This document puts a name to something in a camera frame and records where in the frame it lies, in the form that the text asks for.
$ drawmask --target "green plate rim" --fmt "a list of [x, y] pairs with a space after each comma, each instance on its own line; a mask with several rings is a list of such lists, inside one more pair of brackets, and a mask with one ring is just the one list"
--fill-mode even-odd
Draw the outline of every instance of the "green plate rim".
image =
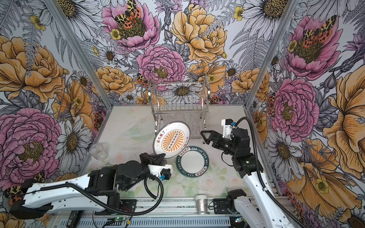
[[[181, 158], [182, 158], [182, 156], [180, 156], [180, 154], [182, 153], [182, 152], [184, 152], [186, 149], [188, 149], [189, 148], [189, 150], [188, 151], [190, 151], [190, 150], [195, 150], [195, 151], [197, 151], [197, 152], [199, 152], [204, 158], [206, 157], [206, 159], [205, 159], [205, 164], [204, 164], [204, 167], [206, 167], [206, 169], [203, 171], [203, 169], [204, 169], [204, 167], [203, 167], [203, 169], [202, 170], [200, 170], [199, 172], [197, 172], [197, 173], [200, 173], [200, 172], [202, 172], [200, 175], [196, 175], [197, 173], [188, 173], [188, 172], [186, 172], [183, 168], [182, 168], [182, 166], [181, 166]], [[208, 168], [209, 168], [209, 157], [208, 157], [208, 154], [207, 154], [207, 152], [205, 152], [202, 148], [200, 148], [200, 147], [197, 147], [197, 146], [187, 146], [183, 151], [182, 151], [181, 153], [179, 153], [177, 156], [176, 156], [176, 167], [177, 167], [177, 169], [178, 169], [178, 171], [182, 174], [182, 175], [184, 175], [185, 177], [190, 177], [190, 178], [196, 178], [196, 177], [200, 177], [201, 175], [203, 175], [204, 173], [206, 173], [206, 171], [208, 170]]]

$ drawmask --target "dish rack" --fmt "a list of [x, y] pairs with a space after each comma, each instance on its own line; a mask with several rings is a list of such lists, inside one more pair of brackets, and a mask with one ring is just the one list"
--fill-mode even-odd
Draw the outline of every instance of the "dish rack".
[[[161, 87], [170, 92], [157, 90]], [[178, 96], [174, 88], [194, 90], [194, 92]], [[155, 83], [150, 80], [148, 97], [155, 120], [155, 135], [166, 124], [182, 121], [189, 126], [191, 139], [202, 138], [200, 131], [207, 129], [205, 113], [208, 112], [210, 100], [210, 85], [206, 77], [198, 82]]]

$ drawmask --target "green-rimmed plate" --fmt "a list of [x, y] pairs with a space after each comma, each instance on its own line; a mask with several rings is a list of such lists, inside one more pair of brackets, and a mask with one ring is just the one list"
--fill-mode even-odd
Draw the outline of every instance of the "green-rimmed plate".
[[200, 147], [189, 146], [177, 156], [176, 166], [186, 177], [199, 177], [208, 170], [209, 158]]

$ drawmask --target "clear plastic cup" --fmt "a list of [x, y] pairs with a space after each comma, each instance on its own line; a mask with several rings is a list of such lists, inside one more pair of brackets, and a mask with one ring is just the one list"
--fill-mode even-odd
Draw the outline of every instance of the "clear plastic cup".
[[109, 151], [105, 143], [95, 143], [90, 147], [89, 153], [99, 161], [102, 161], [109, 156]]

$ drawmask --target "moth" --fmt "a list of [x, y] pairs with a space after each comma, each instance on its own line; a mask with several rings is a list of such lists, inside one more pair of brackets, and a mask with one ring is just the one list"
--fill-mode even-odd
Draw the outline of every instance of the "moth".
[[137, 7], [135, 0], [128, 0], [127, 10], [124, 14], [115, 16], [114, 20], [118, 22], [120, 27], [130, 29], [133, 27], [133, 23], [136, 22], [138, 18], [141, 18], [141, 9]]
[[330, 19], [328, 19], [320, 28], [316, 30], [306, 29], [303, 31], [303, 46], [305, 48], [310, 47], [313, 43], [317, 44], [317, 42], [324, 43], [328, 40], [332, 35], [332, 28], [335, 25], [337, 20], [337, 15], [333, 15]]

